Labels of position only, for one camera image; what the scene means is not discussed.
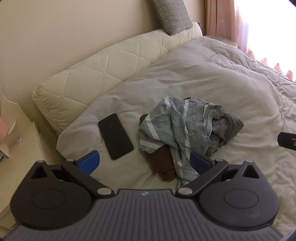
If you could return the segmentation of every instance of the quilted headboard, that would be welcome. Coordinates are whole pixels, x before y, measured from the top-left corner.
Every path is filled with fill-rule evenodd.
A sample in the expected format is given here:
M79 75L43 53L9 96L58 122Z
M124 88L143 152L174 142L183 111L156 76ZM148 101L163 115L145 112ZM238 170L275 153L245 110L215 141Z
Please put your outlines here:
M42 82L32 99L59 135L99 96L202 36L199 25L192 24L193 28L174 36L159 29L105 48Z

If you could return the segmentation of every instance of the white duvet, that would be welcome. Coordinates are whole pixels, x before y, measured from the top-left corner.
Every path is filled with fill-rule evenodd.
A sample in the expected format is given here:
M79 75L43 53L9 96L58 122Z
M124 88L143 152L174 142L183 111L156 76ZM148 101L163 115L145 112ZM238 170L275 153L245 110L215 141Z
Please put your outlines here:
M296 151L278 146L281 131L296 133L296 85L284 75L250 59L240 50L201 37L99 97L58 139L66 158L92 150L101 157L92 176L113 188L172 188L139 151L139 118L165 96L200 98L222 106L244 122L238 135L212 156L232 164L254 160L276 191L281 207L274 226L287 234L296 226ZM117 113L134 150L112 161L98 121Z

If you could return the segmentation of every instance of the phone screen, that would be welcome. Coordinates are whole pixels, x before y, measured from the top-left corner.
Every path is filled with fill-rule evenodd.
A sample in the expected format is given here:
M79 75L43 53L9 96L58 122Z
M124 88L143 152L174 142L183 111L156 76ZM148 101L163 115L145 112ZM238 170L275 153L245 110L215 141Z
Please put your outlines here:
M122 127L117 114L112 114L98 123L100 132L112 160L133 150L133 144Z

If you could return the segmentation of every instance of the bed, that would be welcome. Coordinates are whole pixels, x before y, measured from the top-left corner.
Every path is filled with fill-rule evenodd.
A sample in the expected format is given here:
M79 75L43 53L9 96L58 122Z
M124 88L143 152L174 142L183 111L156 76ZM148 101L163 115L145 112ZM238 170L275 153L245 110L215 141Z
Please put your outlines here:
M278 146L281 131L296 133L296 85L239 49L202 37L197 23L174 36L156 30L128 39L44 81L33 100L59 135L57 149L78 159L98 150L92 177L114 190L175 190L139 150L139 118L166 96L201 98L244 122L243 129L211 157L232 164L254 160L276 191L281 207L274 226L296 226L296 152ZM98 121L117 113L134 150L113 161Z

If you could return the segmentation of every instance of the metal screw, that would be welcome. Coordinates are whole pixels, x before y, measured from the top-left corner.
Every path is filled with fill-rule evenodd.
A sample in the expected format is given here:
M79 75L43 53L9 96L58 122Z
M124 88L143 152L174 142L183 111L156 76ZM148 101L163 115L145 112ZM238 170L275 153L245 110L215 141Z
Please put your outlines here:
M112 193L112 190L110 188L99 188L97 193L100 195L109 195Z
M191 188L180 188L178 190L178 193L180 193L181 195L190 195L191 193L193 193L193 190Z

